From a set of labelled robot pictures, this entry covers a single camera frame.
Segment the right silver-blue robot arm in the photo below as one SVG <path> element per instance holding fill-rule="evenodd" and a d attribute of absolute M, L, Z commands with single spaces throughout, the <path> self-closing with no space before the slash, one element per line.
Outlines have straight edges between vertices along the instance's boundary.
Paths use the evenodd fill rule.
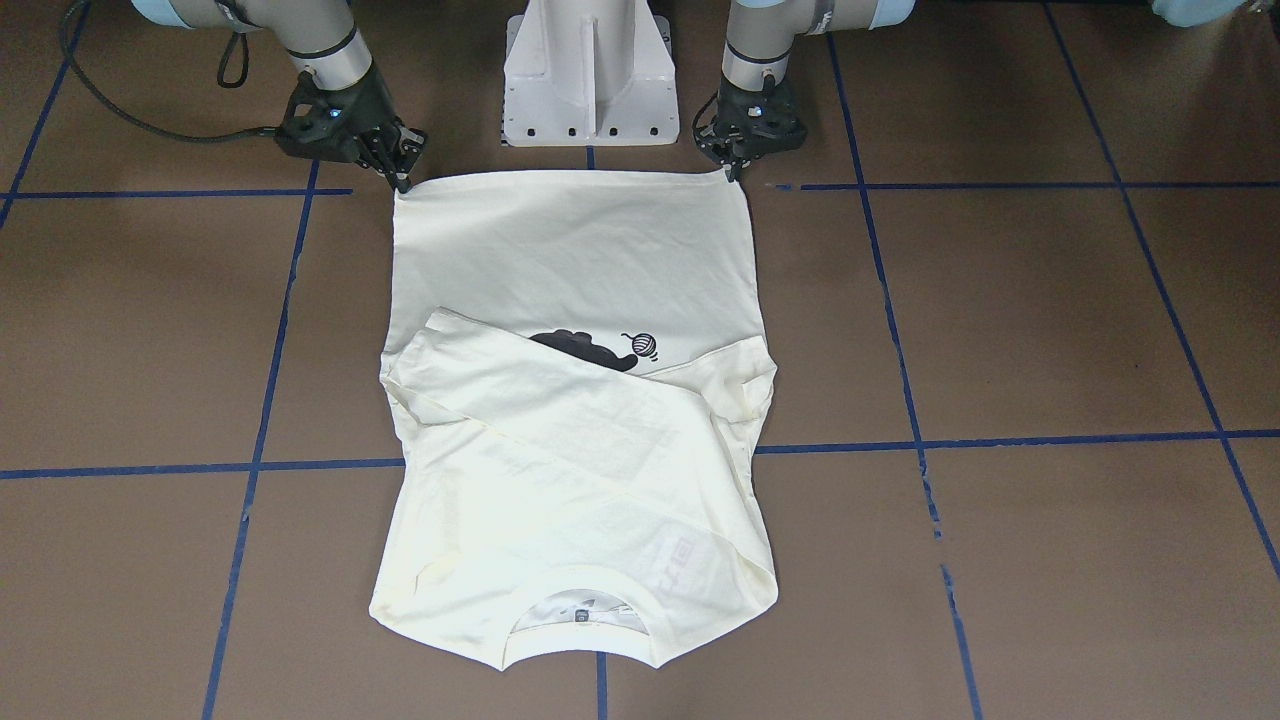
<path fill-rule="evenodd" d="M 426 136 L 398 117 L 346 1 L 136 1 L 159 26 L 271 32 L 298 72 L 275 145 L 288 156 L 349 163 L 410 191 Z"/>

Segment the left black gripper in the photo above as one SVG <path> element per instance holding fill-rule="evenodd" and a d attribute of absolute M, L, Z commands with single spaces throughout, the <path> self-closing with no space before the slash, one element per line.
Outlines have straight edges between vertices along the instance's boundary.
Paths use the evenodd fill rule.
<path fill-rule="evenodd" d="M 692 126 L 699 151 L 726 167 L 726 179 L 737 183 L 750 161 L 776 152 L 800 149 L 808 129 L 797 114 L 794 83 L 768 79 L 760 91 L 748 91 L 722 79 L 717 94 L 695 119 L 709 108 L 716 114 L 709 123 Z"/>

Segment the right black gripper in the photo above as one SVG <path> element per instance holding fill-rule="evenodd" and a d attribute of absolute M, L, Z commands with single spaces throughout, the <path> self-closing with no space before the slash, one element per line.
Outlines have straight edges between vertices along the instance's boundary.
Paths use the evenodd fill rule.
<path fill-rule="evenodd" d="M 428 136 L 399 124 L 385 81 L 371 68 L 342 90 L 319 88 L 314 73 L 300 72 L 274 140 L 293 158 L 367 163 L 396 192 L 407 193 Z"/>

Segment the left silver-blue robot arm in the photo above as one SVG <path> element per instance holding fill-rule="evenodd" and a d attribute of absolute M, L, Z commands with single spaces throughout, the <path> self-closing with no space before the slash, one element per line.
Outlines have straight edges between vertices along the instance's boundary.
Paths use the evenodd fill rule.
<path fill-rule="evenodd" d="M 1277 179 L 1277 42 L 1239 1 L 732 1 L 716 101 L 804 92 L 836 44 L 845 176 L 819 190 L 1253 186 Z"/>

